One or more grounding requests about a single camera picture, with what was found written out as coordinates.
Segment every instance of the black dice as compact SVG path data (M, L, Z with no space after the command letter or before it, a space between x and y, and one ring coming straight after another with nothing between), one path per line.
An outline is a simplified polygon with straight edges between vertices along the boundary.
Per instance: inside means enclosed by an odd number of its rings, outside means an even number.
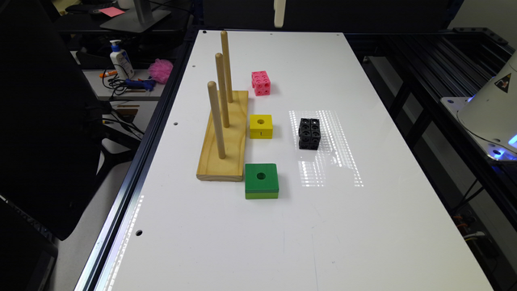
M302 118L298 127L298 148L300 150L317 150L322 139L320 120Z

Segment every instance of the metal frame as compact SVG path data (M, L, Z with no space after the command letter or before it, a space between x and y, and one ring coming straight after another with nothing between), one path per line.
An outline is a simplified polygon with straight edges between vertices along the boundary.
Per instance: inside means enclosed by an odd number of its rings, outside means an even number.
M178 60L174 64L173 71L163 89L163 98L160 98L160 101L158 101L145 131L141 146L138 148L129 167L106 222L95 242L94 249L86 261L86 265L74 289L76 291L95 290L100 280L106 280L105 272L114 264L114 254L111 252L111 249L121 244L121 238L117 235L118 231L122 225L128 223L127 219L125 219L126 213L129 209L135 207L140 195L140 190L153 161L154 153L158 147L158 142L174 104L179 84L187 67L196 33L197 30L190 30L185 36L185 41L178 54Z

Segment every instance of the cube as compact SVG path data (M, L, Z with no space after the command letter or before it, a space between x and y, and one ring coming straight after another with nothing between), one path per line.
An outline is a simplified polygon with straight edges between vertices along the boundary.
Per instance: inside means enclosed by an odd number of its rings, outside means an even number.
M279 193L276 164L246 164L246 199L277 199Z
M298 127L298 148L300 150L317 150L322 139L320 120L302 118Z
M271 115L250 115L250 138L273 138Z
M251 73L251 86L255 89L256 96L269 95L271 93L271 81L266 71Z

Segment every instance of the red object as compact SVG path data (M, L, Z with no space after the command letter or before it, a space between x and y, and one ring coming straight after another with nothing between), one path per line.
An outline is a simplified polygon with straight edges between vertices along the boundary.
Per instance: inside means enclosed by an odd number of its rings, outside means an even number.
M251 86L255 89L256 96L269 95L271 93L271 81L266 71L251 73Z
M115 7L99 9L99 11L103 12L105 15L107 15L109 17L115 17L117 15L121 15L121 14L125 13L124 11L122 11L118 8L115 8Z

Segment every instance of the wooden base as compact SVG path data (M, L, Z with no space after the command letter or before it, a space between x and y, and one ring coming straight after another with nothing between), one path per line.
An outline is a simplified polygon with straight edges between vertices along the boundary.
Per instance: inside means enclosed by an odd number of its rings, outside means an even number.
M244 167L244 147L248 120L248 91L234 91L233 102L228 103L229 127L223 127L226 158L217 153L216 134L212 113L204 134L203 149L196 177L201 181L242 181Z

